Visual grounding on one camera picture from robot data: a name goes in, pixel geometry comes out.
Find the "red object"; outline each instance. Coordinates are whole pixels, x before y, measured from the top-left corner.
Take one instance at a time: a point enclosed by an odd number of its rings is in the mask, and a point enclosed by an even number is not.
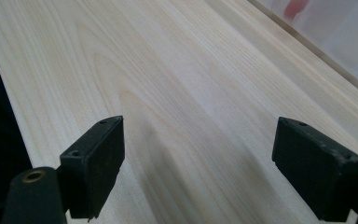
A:
[[[309,0],[291,0],[284,10],[284,17],[292,21],[296,14],[304,9]]]

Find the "light wood surface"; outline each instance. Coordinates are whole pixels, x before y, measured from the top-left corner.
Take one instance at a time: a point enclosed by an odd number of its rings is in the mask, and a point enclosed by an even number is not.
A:
[[[358,153],[358,90],[245,0],[0,0],[0,72],[34,166],[124,116],[92,223],[319,223],[271,161],[278,117]]]

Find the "black clamp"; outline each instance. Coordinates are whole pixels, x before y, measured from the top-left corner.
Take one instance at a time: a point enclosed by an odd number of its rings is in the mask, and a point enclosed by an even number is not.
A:
[[[54,170],[39,167],[13,178],[2,223],[66,223],[98,217],[124,161],[121,116],[92,126],[61,156]]]
[[[317,218],[358,214],[358,155],[308,124],[279,118],[272,160]]]

